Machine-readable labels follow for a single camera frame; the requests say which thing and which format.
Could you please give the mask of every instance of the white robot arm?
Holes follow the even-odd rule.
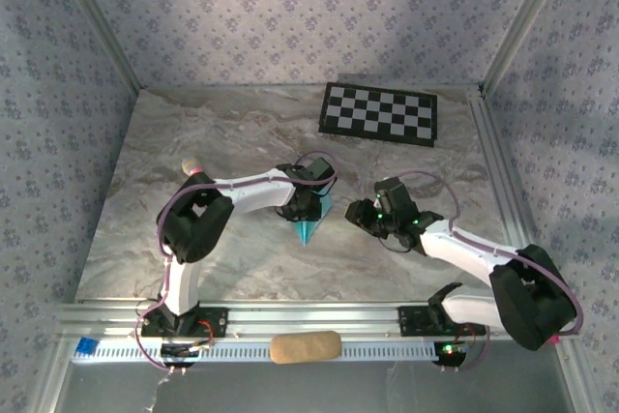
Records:
[[[563,290],[567,286],[542,248],[495,244],[451,226],[438,214],[420,212],[397,177],[376,183],[374,190],[375,200],[350,204],[350,222],[378,238],[392,234],[408,251],[447,261],[488,286],[455,283],[432,296],[428,304],[438,327],[476,323],[504,329],[523,347],[537,350],[576,317],[573,299]]]
[[[200,260],[215,247],[231,217],[276,207],[289,221],[317,221],[320,191],[336,181],[334,169],[322,158],[307,167],[282,164],[236,179],[210,179],[196,161],[183,165],[190,177],[157,217],[162,245],[173,255],[160,312],[176,336],[185,335],[193,325]]]

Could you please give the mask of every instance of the aluminum frame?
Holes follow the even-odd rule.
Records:
[[[486,165],[497,199],[507,242],[519,247],[530,243],[530,219],[517,200],[516,173],[505,159],[505,149],[495,129],[479,89],[466,88],[475,125],[486,157]],[[397,307],[426,305],[410,302],[211,302],[204,307],[228,307],[226,342],[242,346],[270,340],[273,335],[332,329],[344,341],[400,341]],[[31,396],[28,411],[55,410],[67,369],[79,338],[124,339],[130,336],[135,311],[146,308],[139,299],[78,301],[60,309],[59,340],[49,350]],[[508,339],[493,333],[494,339]],[[445,338],[419,338],[447,340]],[[557,355],[577,413],[604,411],[593,380],[582,342],[578,337],[562,338],[556,344]]]

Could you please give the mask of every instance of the checkerboard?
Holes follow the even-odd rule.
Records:
[[[434,147],[436,96],[330,82],[321,133]]]

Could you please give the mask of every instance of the marble surface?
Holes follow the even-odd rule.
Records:
[[[109,188],[77,299],[154,297],[162,282],[155,217],[197,155],[211,177],[257,174],[326,150],[340,163],[334,207],[303,247],[291,223],[264,209],[230,220],[203,260],[201,299],[425,300],[454,280],[480,285],[440,260],[386,251],[343,215],[375,181],[403,169],[439,173],[454,187],[460,227],[502,241],[475,126],[461,92],[441,92],[434,148],[320,134],[324,86],[142,91]],[[445,189],[407,179],[420,208],[454,212]]]

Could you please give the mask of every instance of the patterned wallpaper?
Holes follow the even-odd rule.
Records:
[[[74,0],[0,0],[0,411],[73,299],[133,105]]]
[[[482,79],[522,0],[98,0],[140,82]]]
[[[604,403],[619,412],[619,0],[548,0],[491,105],[537,240],[586,308]]]

